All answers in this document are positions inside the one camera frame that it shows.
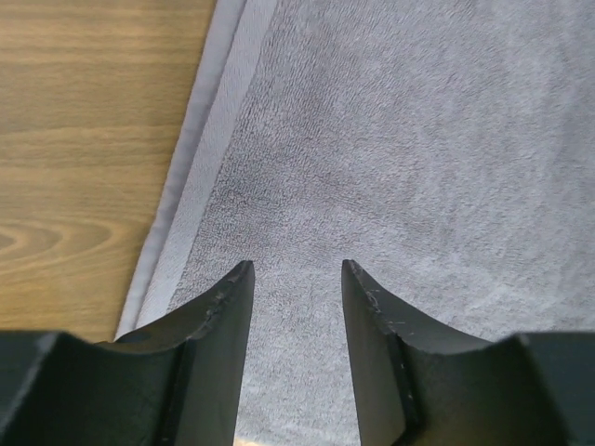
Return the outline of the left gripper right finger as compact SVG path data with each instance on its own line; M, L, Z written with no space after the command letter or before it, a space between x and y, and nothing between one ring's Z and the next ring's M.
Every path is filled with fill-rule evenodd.
M593 443L593 333L489 342L409 305L352 260L341 293L362 444Z

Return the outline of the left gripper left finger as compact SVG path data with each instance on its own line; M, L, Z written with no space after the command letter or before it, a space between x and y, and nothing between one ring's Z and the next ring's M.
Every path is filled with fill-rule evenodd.
M64 331L1 334L5 445L230 445L255 271L113 342Z

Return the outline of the grey towel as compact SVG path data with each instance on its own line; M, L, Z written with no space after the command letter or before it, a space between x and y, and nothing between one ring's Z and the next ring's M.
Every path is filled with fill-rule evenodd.
M355 445L346 259L482 338L593 328L592 2L218 2L118 330L250 260L237 436Z

